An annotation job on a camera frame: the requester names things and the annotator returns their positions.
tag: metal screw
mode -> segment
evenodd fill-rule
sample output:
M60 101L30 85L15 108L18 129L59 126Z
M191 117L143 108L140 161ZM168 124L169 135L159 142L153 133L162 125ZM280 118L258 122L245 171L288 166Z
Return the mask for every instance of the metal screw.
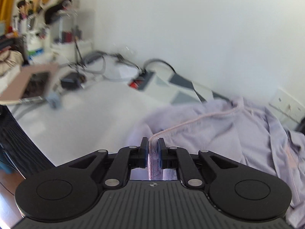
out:
M157 183L151 183L151 184L150 184L150 187L153 187L153 188L154 188L155 186L158 186L158 184L157 184Z
M201 186L203 184L203 182L199 179L191 179L188 181L188 184L193 187L198 187L198 186Z
M105 184L109 187L115 187L120 184L120 181L118 179L107 179Z

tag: white table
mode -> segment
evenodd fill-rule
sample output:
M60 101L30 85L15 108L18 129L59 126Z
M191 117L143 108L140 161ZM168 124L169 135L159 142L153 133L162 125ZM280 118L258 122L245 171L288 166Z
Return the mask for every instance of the white table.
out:
M164 105L126 84L103 80L64 95L60 109L45 104L18 123L38 149L59 166L99 149L118 152L126 146L135 123ZM14 116L25 108L22 105Z

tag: black fabric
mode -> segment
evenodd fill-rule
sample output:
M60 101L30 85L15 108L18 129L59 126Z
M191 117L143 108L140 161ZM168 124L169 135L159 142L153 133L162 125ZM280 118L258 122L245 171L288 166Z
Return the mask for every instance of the black fabric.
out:
M1 106L0 144L25 178L54 167L25 134L5 106Z
M3 50L4 48L8 47L8 46L11 46L13 45L15 42L15 39L14 38L11 38L11 39L3 39L3 40L0 40L0 51Z

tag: black cable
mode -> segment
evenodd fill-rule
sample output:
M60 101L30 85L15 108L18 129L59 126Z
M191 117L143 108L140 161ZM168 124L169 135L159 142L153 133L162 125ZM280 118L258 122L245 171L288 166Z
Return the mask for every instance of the black cable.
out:
M2 184L2 182L0 182L0 184L1 184L9 193L11 193L12 196L15 196L11 191L9 191L9 190Z
M127 59L124 59L123 64L135 66L139 71L143 72L143 70L139 66L137 66L135 63L133 63L133 62L127 60Z
M75 65L78 66L78 55L77 55L77 48L76 48L76 45L75 45L75 53L74 53L74 56L75 56Z
M80 50L79 50L79 48L78 48L78 44L77 44L77 42L76 42L76 38L74 39L74 42L75 42L75 46L76 46L76 49L77 49L77 51L78 51L78 54L79 54L79 56L80 56L80 65L83 66L83 67L85 67L84 61L83 61L83 57L82 57L82 55L81 55L81 53L80 53Z
M149 59L147 60L145 63L144 63L144 70L147 71L147 67L152 64L152 63L156 63L156 62L160 62L160 63L164 63L166 64L167 66L169 66L173 72L176 74L176 71L175 69L168 63L168 62L165 62L164 60L162 59Z
M106 72L106 59L103 55L102 55L102 58L103 58L103 67L100 71L88 70L88 69L83 69L83 71L87 72L87 73L91 73L91 74L103 75Z

